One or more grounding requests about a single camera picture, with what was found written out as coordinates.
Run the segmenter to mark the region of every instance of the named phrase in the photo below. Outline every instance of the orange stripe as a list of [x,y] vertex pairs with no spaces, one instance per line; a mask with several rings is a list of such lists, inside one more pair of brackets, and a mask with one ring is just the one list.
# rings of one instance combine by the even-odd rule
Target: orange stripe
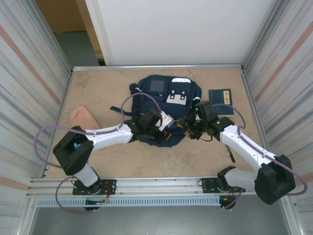
[[[309,173],[307,175],[304,175],[302,176],[303,179],[307,182],[307,183],[310,183],[310,182],[313,182],[313,173]],[[295,177],[295,184],[296,185],[301,185],[302,182],[298,179],[298,177]]]
[[8,45],[12,48],[12,50],[17,54],[17,56],[25,64],[25,66],[29,69],[29,71],[31,71],[31,73],[35,76],[35,78],[40,82],[40,84],[45,88],[45,90],[49,93],[49,95],[55,100],[55,102],[57,102],[57,104],[60,104],[61,101],[59,100],[57,95],[45,83],[45,81],[37,72],[37,70],[34,68],[34,66],[30,63],[30,61],[26,58],[26,56],[21,52],[21,50],[17,47],[17,45],[13,42],[13,40],[5,32],[5,30],[3,29],[1,25],[0,25],[0,35],[1,37],[3,37],[6,43],[8,43]]
[[21,189],[24,191],[28,190],[28,185],[22,184],[20,182],[15,181],[15,180],[11,180],[9,178],[5,178],[3,176],[0,176],[0,185],[7,186],[10,188],[17,188],[17,189]]
[[266,82],[264,87],[261,89],[260,93],[255,97],[255,101],[258,102],[261,95],[265,92],[265,90],[270,86],[272,81],[277,77],[277,75],[280,73],[280,71],[283,69],[283,67],[286,65],[286,63],[292,58],[292,56],[298,51],[298,49],[302,46],[302,44],[306,41],[306,39],[309,37],[309,35],[313,31],[313,21],[309,25],[309,27],[303,32],[301,37],[298,39],[298,41],[295,43],[295,45],[290,50],[289,54],[286,56],[286,58],[282,61],[282,63],[278,66],[278,68],[275,70],[275,72],[272,74],[272,76],[269,78],[269,80]]

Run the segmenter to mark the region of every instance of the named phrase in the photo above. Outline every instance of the blue book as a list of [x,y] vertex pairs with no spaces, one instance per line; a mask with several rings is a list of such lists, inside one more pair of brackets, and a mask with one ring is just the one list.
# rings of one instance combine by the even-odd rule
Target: blue book
[[[233,105],[230,89],[209,90],[209,100],[211,104],[229,104]],[[231,118],[234,116],[234,110],[226,106],[215,107],[216,112],[221,117]]]

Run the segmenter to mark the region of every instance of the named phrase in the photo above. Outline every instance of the beige tabletop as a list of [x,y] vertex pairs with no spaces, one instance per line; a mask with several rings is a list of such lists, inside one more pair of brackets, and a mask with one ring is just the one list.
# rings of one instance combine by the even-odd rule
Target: beige tabletop
[[[247,129],[244,131],[252,140],[261,143],[249,105],[244,84],[238,69],[225,70],[113,70],[113,71],[76,71],[69,89],[61,126],[71,127],[68,119],[74,107],[85,106],[101,128],[120,123],[121,114],[110,110],[120,107],[130,95],[129,85],[152,74],[188,77],[202,88],[202,100],[208,100],[209,89],[230,88],[233,106],[244,116]],[[130,111],[131,100],[126,104]],[[242,124],[239,115],[232,120]],[[65,131],[59,131],[56,143]],[[214,176],[229,165],[250,170],[250,165],[233,151],[236,163],[229,156],[226,146],[217,140],[204,142],[184,138],[172,148],[159,148],[135,141],[117,144],[100,149],[91,154],[89,164],[100,177],[180,177]],[[50,159],[57,163],[52,155]],[[61,169],[49,167],[47,178],[64,178]]]

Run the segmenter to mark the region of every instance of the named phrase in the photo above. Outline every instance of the white wall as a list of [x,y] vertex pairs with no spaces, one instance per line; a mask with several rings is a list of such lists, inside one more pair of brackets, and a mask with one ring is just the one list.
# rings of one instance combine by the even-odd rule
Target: white wall
[[276,0],[86,0],[107,65],[243,63]]

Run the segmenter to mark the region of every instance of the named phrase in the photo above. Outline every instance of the gray floor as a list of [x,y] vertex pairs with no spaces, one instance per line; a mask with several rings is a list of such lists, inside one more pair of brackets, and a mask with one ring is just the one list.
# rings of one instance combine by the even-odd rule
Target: gray floor
[[75,215],[37,209],[32,235],[289,235],[280,202],[242,196],[232,211],[219,207],[100,208]]
[[55,33],[54,36],[72,67],[99,66],[86,31]]

